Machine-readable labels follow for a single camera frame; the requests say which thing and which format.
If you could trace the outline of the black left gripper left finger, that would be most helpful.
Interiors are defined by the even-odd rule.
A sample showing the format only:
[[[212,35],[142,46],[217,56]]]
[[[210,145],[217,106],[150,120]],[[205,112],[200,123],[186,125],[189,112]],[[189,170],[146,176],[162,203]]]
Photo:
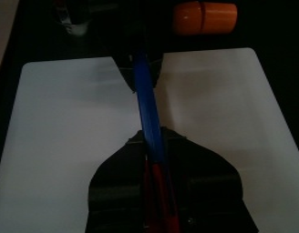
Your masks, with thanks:
[[[89,186],[86,233],[143,233],[143,131],[105,160]]]

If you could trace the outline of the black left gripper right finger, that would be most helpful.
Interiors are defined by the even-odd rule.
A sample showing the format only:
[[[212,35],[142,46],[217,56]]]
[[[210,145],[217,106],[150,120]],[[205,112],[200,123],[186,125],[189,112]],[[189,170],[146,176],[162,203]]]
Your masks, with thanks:
[[[228,160],[164,128],[182,233],[258,233]]]

